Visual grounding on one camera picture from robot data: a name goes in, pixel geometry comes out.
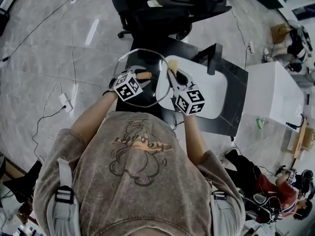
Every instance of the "seated person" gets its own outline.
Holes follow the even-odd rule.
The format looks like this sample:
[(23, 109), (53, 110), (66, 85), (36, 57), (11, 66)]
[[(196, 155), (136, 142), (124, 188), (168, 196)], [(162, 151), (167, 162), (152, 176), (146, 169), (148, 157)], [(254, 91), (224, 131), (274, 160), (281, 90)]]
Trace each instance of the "seated person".
[(307, 72), (306, 74), (292, 74), (291, 76), (301, 89), (310, 89), (315, 85), (314, 70), (310, 73)]
[(280, 211), (279, 219), (293, 215), (295, 219), (303, 220), (310, 214), (313, 207), (310, 200), (296, 203), (297, 193), (286, 181), (289, 174), (279, 177), (274, 185), (261, 173), (259, 167), (239, 155), (235, 148), (228, 151), (225, 158), (236, 167), (237, 171), (226, 171), (236, 187), (244, 191), (245, 197), (250, 198), (255, 193), (262, 193), (270, 198), (271, 205)]
[(292, 59), (287, 60), (289, 61), (289, 64), (286, 68), (290, 71), (300, 72), (302, 70), (302, 64), (308, 58), (308, 53), (306, 52), (302, 43), (302, 38), (299, 36), (296, 29), (292, 29), (288, 32), (284, 45), (278, 44), (264, 49), (265, 60), (268, 62), (274, 61), (278, 56), (285, 54), (293, 55)]
[[(284, 167), (285, 166), (281, 166), (276, 172), (276, 175), (279, 173), (284, 175), (286, 173)], [(291, 184), (291, 186), (299, 190), (298, 199), (305, 197), (309, 191), (310, 194), (308, 196), (308, 200), (311, 200), (314, 197), (315, 186), (313, 184), (313, 176), (314, 174), (311, 170), (304, 170), (300, 175), (295, 175), (295, 181)]]

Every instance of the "red shirt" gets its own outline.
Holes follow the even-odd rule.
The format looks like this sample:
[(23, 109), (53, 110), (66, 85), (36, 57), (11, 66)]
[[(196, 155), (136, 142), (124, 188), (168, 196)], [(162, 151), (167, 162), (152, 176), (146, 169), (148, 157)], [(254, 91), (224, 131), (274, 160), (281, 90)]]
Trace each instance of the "red shirt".
[(272, 184), (264, 174), (260, 174), (255, 189), (257, 192), (263, 192), (265, 195), (271, 197), (270, 201), (273, 204), (278, 206), (279, 202), (281, 203), (283, 212), (285, 212), (285, 210), (288, 212), (287, 214), (281, 214), (281, 217), (293, 215), (292, 211), (295, 206), (295, 201), (297, 200), (297, 193), (287, 181), (284, 181), (277, 187)]

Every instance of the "wooden stick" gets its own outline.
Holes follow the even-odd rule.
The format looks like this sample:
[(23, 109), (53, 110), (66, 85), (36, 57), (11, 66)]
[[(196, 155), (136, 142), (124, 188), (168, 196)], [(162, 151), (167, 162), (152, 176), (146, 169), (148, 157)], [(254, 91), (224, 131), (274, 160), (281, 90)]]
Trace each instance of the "wooden stick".
[(149, 80), (152, 78), (152, 74), (150, 72), (142, 72), (136, 74), (137, 80)]

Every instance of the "strap buckle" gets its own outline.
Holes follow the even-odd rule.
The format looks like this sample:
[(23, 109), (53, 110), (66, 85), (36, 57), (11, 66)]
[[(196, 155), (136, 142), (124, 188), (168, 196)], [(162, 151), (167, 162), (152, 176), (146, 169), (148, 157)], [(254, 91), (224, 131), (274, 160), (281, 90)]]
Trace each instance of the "strap buckle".
[(215, 191), (213, 196), (215, 200), (226, 200), (226, 194), (223, 191)]
[(61, 186), (57, 189), (55, 195), (55, 201), (66, 203), (66, 204), (73, 204), (74, 200), (74, 193), (73, 190), (69, 186)]

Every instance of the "power adapter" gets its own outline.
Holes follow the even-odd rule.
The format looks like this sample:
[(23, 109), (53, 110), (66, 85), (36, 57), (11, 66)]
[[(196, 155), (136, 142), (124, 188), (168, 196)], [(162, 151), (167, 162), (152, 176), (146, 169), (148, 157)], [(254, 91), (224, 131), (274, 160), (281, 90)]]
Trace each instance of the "power adapter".
[(65, 106), (65, 111), (67, 113), (72, 111), (73, 106), (72, 106), (70, 100), (68, 99), (68, 97), (67, 97), (67, 95), (65, 93), (63, 93), (62, 95), (59, 96), (59, 100), (60, 100), (61, 104), (63, 106)]

